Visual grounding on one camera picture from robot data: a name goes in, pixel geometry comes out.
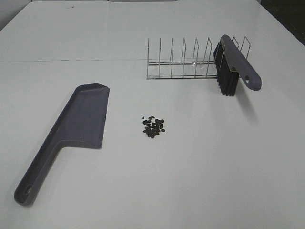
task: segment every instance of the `pile of seeds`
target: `pile of seeds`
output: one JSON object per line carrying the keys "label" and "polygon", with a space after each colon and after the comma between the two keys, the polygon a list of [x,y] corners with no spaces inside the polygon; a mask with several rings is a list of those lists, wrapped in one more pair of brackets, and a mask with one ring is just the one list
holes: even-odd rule
{"label": "pile of seeds", "polygon": [[154,138],[157,135],[160,135],[160,132],[165,132],[163,129],[163,119],[155,119],[154,116],[148,117],[148,120],[144,120],[143,124],[145,126],[145,130],[143,133],[146,133],[148,137]]}

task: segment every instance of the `white wall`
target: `white wall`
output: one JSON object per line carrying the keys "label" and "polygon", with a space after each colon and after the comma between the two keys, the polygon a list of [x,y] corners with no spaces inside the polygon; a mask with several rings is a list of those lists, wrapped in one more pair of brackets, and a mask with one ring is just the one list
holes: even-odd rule
{"label": "white wall", "polygon": [[0,30],[31,0],[0,0]]}

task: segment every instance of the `hand brush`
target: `hand brush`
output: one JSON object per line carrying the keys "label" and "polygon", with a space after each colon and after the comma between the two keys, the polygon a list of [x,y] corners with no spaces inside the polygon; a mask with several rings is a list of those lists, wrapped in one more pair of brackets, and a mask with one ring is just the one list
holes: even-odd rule
{"label": "hand brush", "polygon": [[217,81],[223,95],[235,94],[239,76],[249,89],[254,91],[261,89],[260,76],[228,35],[221,37],[213,55],[217,68]]}

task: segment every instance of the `dustpan handle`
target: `dustpan handle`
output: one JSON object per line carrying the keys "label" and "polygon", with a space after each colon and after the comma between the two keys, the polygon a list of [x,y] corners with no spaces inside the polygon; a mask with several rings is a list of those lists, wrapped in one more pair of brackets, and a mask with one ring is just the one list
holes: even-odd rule
{"label": "dustpan handle", "polygon": [[53,138],[54,135],[51,131],[16,188],[14,198],[20,205],[25,206],[33,203],[61,149],[60,144]]}
{"label": "dustpan handle", "polygon": [[262,87],[262,80],[244,55],[238,50],[228,35],[220,39],[229,68],[238,72],[244,84],[251,90],[258,91]]}

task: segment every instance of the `brush bristles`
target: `brush bristles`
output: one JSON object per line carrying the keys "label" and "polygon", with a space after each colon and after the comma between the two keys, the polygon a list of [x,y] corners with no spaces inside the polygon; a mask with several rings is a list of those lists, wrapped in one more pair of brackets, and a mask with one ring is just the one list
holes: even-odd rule
{"label": "brush bristles", "polygon": [[217,81],[223,95],[233,96],[235,95],[239,74],[230,71],[227,59],[225,58],[225,55],[223,55],[223,52],[223,47],[219,42],[213,53],[217,68]]}

